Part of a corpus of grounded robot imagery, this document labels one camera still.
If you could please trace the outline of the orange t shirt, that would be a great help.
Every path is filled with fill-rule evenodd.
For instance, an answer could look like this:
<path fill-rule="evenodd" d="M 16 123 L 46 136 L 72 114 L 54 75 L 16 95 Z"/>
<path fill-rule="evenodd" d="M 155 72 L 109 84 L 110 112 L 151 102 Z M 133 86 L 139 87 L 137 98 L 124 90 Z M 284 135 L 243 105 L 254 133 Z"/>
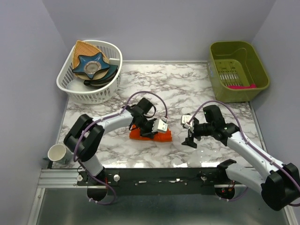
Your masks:
<path fill-rule="evenodd" d="M 161 143 L 166 143 L 166 142 L 172 142 L 172 133 L 168 129 L 166 133 L 157 133 L 154 135 L 154 138 L 151 139 L 149 137 L 142 137 L 140 136 L 140 129 L 137 128 L 135 125 L 133 125 L 129 129 L 129 138 L 132 140 L 138 140 L 138 141 L 154 141 L 154 142 L 161 142 Z"/>

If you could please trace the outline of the green plastic bin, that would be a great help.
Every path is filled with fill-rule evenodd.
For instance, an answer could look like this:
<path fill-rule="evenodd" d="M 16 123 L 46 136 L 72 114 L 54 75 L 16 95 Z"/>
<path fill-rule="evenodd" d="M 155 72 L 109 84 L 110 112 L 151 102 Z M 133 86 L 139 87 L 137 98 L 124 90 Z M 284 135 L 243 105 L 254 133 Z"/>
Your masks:
<path fill-rule="evenodd" d="M 249 102 L 267 89 L 270 79 L 254 47 L 245 41 L 222 41 L 210 45 L 208 75 L 215 99 L 223 103 Z M 256 89 L 233 90 L 229 85 L 256 85 Z"/>

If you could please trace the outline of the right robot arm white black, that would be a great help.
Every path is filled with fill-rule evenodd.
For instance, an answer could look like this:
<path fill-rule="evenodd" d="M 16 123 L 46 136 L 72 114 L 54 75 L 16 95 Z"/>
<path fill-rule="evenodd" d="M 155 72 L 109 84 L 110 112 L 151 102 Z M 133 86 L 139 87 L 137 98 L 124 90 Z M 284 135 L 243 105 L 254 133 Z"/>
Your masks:
<path fill-rule="evenodd" d="M 224 146 L 241 155 L 252 169 L 229 159 L 217 166 L 216 179 L 225 184 L 236 181 L 261 194 L 264 202 L 273 210 L 285 206 L 295 207 L 300 197 L 300 174 L 297 166 L 285 164 L 254 144 L 242 131 L 240 123 L 226 123 L 217 105 L 201 106 L 206 119 L 200 123 L 195 115 L 183 115 L 181 125 L 188 130 L 182 145 L 196 148 L 194 139 L 211 136 Z"/>

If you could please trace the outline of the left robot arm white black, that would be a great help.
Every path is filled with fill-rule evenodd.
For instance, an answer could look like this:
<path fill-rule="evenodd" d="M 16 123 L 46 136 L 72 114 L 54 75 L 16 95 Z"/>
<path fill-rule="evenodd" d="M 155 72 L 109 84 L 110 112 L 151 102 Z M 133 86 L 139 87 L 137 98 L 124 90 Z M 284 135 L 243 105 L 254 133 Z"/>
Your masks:
<path fill-rule="evenodd" d="M 119 112 L 94 119 L 87 114 L 81 115 L 64 138 L 63 143 L 71 150 L 75 160 L 88 172 L 88 180 L 93 185 L 101 184 L 105 179 L 105 168 L 96 152 L 102 137 L 119 128 L 135 126 L 142 137 L 154 138 L 158 133 L 160 120 L 150 119 L 147 112 L 154 105 L 145 98 L 132 106 L 125 106 Z"/>

